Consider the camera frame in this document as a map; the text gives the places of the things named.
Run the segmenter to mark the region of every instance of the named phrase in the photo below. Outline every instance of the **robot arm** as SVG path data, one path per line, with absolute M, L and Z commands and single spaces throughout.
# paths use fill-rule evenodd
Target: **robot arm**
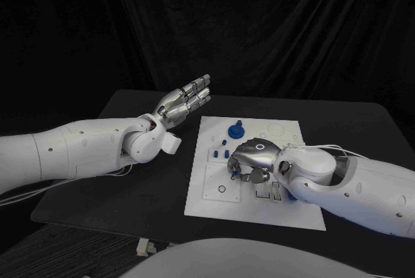
M 241 174 L 241 164 L 254 168 L 251 174 Z M 334 158 L 319 148 L 281 150 L 258 138 L 236 148 L 228 170 L 231 178 L 252 183 L 268 181 L 271 172 L 300 201 L 381 233 L 415 238 L 414 171 L 355 156 Z
M 91 119 L 36 134 L 0 137 L 0 194 L 49 179 L 88 178 L 175 154 L 180 138 L 167 132 L 209 100 L 205 75 L 162 99 L 153 114 Z

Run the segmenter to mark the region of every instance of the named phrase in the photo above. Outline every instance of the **white circle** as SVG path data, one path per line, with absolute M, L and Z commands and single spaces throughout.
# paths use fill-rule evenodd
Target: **white circle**
M 274 135 L 274 136 L 283 136 L 285 133 L 285 128 L 283 125 L 280 125 L 278 123 L 274 123 L 268 126 L 268 132 Z

